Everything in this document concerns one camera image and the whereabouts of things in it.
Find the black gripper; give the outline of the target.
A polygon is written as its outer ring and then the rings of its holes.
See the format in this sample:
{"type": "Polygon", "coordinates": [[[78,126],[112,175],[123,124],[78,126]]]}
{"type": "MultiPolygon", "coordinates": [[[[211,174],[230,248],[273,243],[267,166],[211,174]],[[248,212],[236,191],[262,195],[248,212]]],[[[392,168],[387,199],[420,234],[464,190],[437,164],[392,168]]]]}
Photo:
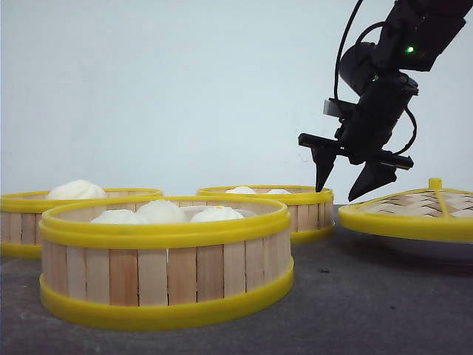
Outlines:
{"type": "Polygon", "coordinates": [[[357,104],[331,100],[339,109],[333,115],[341,126],[330,140],[302,133],[299,145],[311,149],[316,165],[316,192],[321,192],[333,170],[336,156],[348,158],[353,165],[365,163],[353,184],[348,200],[396,181],[396,167],[410,169],[411,158],[383,149],[411,98],[418,94],[418,83],[402,72],[372,78],[357,104]]]}

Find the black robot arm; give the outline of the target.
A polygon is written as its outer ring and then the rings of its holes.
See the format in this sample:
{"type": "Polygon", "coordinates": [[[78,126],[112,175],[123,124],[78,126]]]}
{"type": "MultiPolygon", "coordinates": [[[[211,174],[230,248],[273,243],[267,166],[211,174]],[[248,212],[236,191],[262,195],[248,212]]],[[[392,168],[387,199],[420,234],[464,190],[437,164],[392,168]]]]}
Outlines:
{"type": "Polygon", "coordinates": [[[338,50],[334,80],[343,80],[358,96],[357,103],[335,94],[324,102],[325,115],[340,123],[333,139],[307,133],[299,145],[310,149],[316,165],[315,190],[321,192],[338,156],[363,169],[353,184],[349,200],[396,180],[397,169],[414,165],[404,152],[383,147],[418,83],[405,72],[428,72],[437,57],[464,27],[471,1],[396,1],[387,18],[366,28],[348,50],[338,50]]]}

